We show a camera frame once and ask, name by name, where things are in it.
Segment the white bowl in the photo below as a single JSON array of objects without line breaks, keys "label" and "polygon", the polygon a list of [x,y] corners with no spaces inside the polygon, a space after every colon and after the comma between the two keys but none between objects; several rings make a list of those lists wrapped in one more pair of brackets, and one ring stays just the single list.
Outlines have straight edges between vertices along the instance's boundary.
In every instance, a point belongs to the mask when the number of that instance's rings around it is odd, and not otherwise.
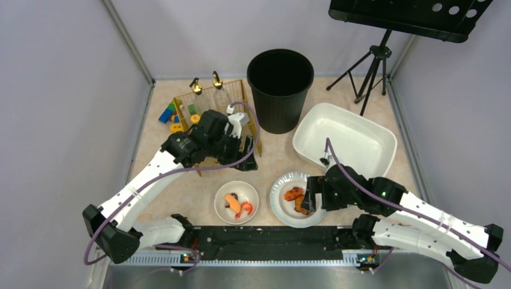
[{"label": "white bowl", "polygon": [[[239,219],[235,214],[239,212],[243,202],[250,202],[253,211],[250,216],[243,213]],[[216,193],[214,208],[218,217],[231,225],[241,225],[250,221],[259,208],[259,194],[249,183],[243,181],[231,181],[224,184]]]}]

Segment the white paper plate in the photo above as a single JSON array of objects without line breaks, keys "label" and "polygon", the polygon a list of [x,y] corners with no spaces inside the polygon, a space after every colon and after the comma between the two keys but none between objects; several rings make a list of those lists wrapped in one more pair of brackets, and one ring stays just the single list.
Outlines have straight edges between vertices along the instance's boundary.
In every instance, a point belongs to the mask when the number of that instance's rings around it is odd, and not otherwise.
[{"label": "white paper plate", "polygon": [[269,200],[275,216],[285,225],[293,228],[308,228],[317,225],[327,214],[321,208],[321,195],[316,195],[316,211],[309,215],[295,211],[295,201],[284,200],[284,194],[293,189],[301,188],[305,191],[307,177],[310,174],[305,172],[289,172],[279,177],[273,184]]}]

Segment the red sauce bottle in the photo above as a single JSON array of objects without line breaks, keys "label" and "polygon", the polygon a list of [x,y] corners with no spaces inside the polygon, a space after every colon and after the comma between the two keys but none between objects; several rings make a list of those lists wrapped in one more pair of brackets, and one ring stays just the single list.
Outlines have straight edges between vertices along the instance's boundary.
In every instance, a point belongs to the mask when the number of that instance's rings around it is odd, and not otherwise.
[{"label": "red sauce bottle", "polygon": [[193,125],[196,125],[199,123],[201,116],[199,114],[193,114],[190,117],[190,121]]}]

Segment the glass oil bottle dark liquid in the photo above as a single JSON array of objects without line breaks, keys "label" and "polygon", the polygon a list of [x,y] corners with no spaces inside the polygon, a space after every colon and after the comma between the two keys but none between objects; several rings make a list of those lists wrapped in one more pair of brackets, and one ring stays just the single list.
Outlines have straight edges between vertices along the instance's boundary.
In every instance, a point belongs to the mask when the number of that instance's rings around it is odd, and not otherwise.
[{"label": "glass oil bottle dark liquid", "polygon": [[224,88],[224,82],[218,75],[217,71],[213,71],[213,85],[215,92],[213,99],[216,104],[216,109],[219,112],[226,113],[229,105],[232,103],[229,93]]}]

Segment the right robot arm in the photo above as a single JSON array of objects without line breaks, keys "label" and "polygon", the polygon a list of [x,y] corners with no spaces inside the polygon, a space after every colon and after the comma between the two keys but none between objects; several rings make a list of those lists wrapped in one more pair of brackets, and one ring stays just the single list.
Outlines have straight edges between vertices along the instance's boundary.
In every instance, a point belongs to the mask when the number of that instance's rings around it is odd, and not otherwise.
[{"label": "right robot arm", "polygon": [[475,225],[448,214],[384,177],[366,179],[349,166],[332,166],[324,176],[307,177],[302,209],[336,211],[357,206],[352,232],[359,246],[395,247],[439,261],[458,275],[488,284],[504,230]]}]

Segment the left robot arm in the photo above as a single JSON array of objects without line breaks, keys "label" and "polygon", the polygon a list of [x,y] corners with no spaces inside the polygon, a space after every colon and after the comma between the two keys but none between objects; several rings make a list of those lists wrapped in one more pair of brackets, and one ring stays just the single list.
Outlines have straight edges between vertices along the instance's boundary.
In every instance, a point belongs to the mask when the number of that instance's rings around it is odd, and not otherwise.
[{"label": "left robot arm", "polygon": [[256,141],[250,135],[242,138],[242,128],[249,120],[247,113],[225,115],[208,110],[187,131],[172,133],[120,192],[99,206],[85,207],[82,217],[90,243],[120,264],[139,249],[180,241],[187,225],[181,215],[151,222],[138,222],[138,217],[173,181],[185,172],[197,171],[197,164],[206,158],[214,158],[217,169],[255,170]]}]

